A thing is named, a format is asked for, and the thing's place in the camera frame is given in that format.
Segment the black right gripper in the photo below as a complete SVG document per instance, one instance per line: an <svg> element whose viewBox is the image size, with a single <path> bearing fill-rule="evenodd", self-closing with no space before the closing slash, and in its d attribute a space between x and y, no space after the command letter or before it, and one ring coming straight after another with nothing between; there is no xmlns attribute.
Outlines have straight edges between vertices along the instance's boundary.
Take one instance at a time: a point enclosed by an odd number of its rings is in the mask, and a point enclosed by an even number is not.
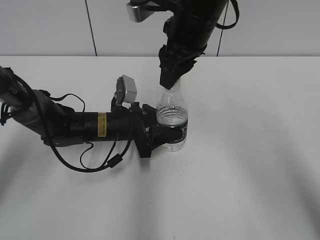
<svg viewBox="0 0 320 240"><path fill-rule="evenodd" d="M194 67L196 58L204 55L205 49L173 48L163 45L158 52L160 85L170 90L181 76Z"/></svg>

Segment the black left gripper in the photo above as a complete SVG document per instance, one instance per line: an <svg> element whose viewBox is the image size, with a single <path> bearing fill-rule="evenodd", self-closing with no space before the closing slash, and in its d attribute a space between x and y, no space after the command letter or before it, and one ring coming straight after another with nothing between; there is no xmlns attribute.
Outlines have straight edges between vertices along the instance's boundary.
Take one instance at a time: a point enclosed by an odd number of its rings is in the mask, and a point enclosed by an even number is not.
<svg viewBox="0 0 320 240"><path fill-rule="evenodd" d="M163 147L168 152L181 150L186 143L188 124L164 126L157 124L157 110L134 102L129 108L111 102L109 138L134 141L140 158L150 158L152 150Z"/></svg>

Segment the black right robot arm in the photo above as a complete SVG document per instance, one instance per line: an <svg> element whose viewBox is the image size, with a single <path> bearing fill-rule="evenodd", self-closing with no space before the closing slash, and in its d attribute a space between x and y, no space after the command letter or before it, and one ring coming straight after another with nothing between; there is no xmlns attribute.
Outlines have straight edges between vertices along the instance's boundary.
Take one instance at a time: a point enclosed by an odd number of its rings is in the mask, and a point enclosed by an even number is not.
<svg viewBox="0 0 320 240"><path fill-rule="evenodd" d="M171 89L194 67L226 5L226 0L187 0L173 12L163 28L167 42L158 53L161 86Z"/></svg>

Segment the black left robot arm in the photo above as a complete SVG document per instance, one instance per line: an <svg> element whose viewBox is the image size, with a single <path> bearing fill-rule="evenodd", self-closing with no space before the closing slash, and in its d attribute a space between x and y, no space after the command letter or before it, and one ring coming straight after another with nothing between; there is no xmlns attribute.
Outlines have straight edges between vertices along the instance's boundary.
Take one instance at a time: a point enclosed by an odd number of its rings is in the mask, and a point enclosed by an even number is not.
<svg viewBox="0 0 320 240"><path fill-rule="evenodd" d="M40 135L49 145L47 135L56 147L69 147L88 142L133 140L142 158L164 144L176 144L186 139L187 124L170 127L157 121L156 109L136 101L137 88L133 78L117 79L110 112L76 112L60 104L62 98L51 97L45 90L33 90L41 112L21 78L9 67L0 69L0 101L11 109L2 122L13 118L17 123Z"/></svg>

